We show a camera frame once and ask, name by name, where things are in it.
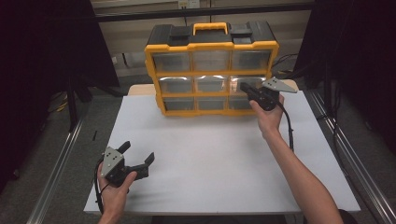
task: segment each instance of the floor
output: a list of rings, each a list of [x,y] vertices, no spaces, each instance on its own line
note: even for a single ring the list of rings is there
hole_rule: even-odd
[[[148,82],[150,80],[147,76],[123,77],[120,79],[121,87],[117,90],[127,92],[131,85]],[[98,156],[106,147],[120,108],[121,98],[109,96],[97,89],[92,89],[92,93],[93,100],[89,104],[83,104],[77,100],[78,110],[81,113],[86,109],[87,116],[81,124],[76,143],[64,161],[59,183],[50,195],[48,206],[41,209],[43,215],[38,218],[37,223],[95,223],[99,219],[97,215],[85,214],[82,211],[92,187],[93,169],[87,167],[94,167]],[[54,100],[49,110],[57,108],[62,99],[63,97],[58,97]],[[313,105],[313,100],[309,95],[307,99]],[[317,109],[313,110],[318,117],[321,115]],[[319,119],[318,123],[332,146],[332,133],[326,125],[326,119]],[[364,116],[348,101],[347,96],[342,97],[338,110],[338,124],[368,173],[388,199],[390,206],[396,207],[396,156],[387,149],[381,136],[368,128]],[[18,180],[9,181],[0,195],[0,223],[26,223],[30,220],[53,167],[59,160],[59,155],[63,153],[65,140],[73,137],[69,135],[68,128],[67,107],[49,115],[46,127],[20,169],[21,177]],[[342,152],[339,154],[348,173],[347,180],[351,183],[362,209],[361,212],[352,215],[359,223],[387,223],[377,212],[370,195],[366,193],[346,157]],[[179,223],[201,223],[191,222],[191,217],[188,218],[190,219],[188,222],[182,222],[180,219]],[[249,219],[252,217],[243,218],[247,218],[248,221],[244,222],[239,219],[233,219],[233,221],[256,223],[253,219]],[[267,217],[255,218],[257,218],[257,223],[266,223],[264,221],[268,219]],[[151,220],[152,217],[125,216],[121,223],[146,224],[151,223]],[[302,223],[302,217],[287,215],[286,221],[287,223]],[[210,223],[232,222],[217,220]]]

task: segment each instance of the yellow storage organizer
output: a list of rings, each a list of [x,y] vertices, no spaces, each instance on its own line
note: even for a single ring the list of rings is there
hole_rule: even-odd
[[[266,21],[156,25],[145,52],[157,105],[165,116],[252,114],[240,83],[259,88],[278,49]]]

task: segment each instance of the white paper sheet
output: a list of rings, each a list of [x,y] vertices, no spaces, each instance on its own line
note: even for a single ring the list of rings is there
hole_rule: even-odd
[[[337,206],[360,208],[304,94],[283,93],[295,153],[322,181]],[[288,125],[280,130],[287,143]],[[127,165],[155,161],[134,182],[125,211],[137,215],[257,215],[300,212],[255,116],[165,117],[154,96],[123,98],[108,145],[131,141]],[[84,211],[97,213],[94,189]]]

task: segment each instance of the metal rail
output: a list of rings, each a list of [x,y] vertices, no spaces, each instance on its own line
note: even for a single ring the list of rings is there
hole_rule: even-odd
[[[309,93],[311,94],[312,99],[314,100],[320,113],[324,115],[326,113],[326,110],[323,106],[323,99],[317,92],[310,91]],[[326,124],[332,132],[334,128],[334,123],[334,119],[326,119]],[[356,154],[355,149],[352,147],[352,145],[350,145],[341,128],[338,127],[337,129],[337,143],[340,145],[340,148],[346,156],[346,159],[348,160],[353,171],[357,175],[359,181],[361,182],[365,191],[375,205],[375,208],[378,211],[379,215],[382,217],[382,220],[387,224],[396,223],[395,212],[390,206],[388,199],[386,198],[382,190],[378,187],[378,185],[375,183],[370,174],[367,172],[363,163]]]
[[[70,156],[70,152],[72,151],[73,146],[78,138],[78,134],[81,129],[82,122],[86,117],[86,115],[88,114],[89,106],[90,106],[89,103],[83,105],[77,125],[75,126],[73,132],[67,135],[61,154],[59,155],[59,158],[52,169],[52,173],[49,176],[49,180],[47,181],[46,186],[41,192],[41,195],[38,198],[37,203],[35,204],[35,208],[33,209],[32,214],[30,215],[27,221],[27,224],[40,224],[43,222],[47,210],[50,206],[52,197],[58,186],[58,182],[61,179],[64,167]]]
[[[203,7],[190,9],[176,9],[163,11],[135,12],[135,13],[109,13],[98,14],[94,17],[62,17],[51,18],[49,21],[84,21],[84,22],[108,22],[108,21],[139,21],[151,19],[166,19],[179,17],[196,17],[196,16],[216,16],[229,14],[246,14],[260,12],[278,12],[278,11],[301,11],[311,10],[317,5],[315,2],[294,3],[294,4],[276,4],[262,5],[255,7]]]

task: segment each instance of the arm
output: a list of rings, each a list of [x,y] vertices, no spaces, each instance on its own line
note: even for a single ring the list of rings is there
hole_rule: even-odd
[[[272,111],[264,111],[255,102],[250,105],[256,112],[262,137],[286,177],[297,204],[309,223],[343,223],[332,195],[323,184],[303,165],[290,150],[279,132],[283,111],[277,106]]]
[[[125,178],[123,184],[119,188],[108,185],[108,181],[100,176],[102,171],[101,163],[98,169],[98,182],[102,192],[104,213],[99,220],[99,224],[113,224],[119,222],[126,203],[126,194],[128,188],[134,182],[137,173],[131,172]]]

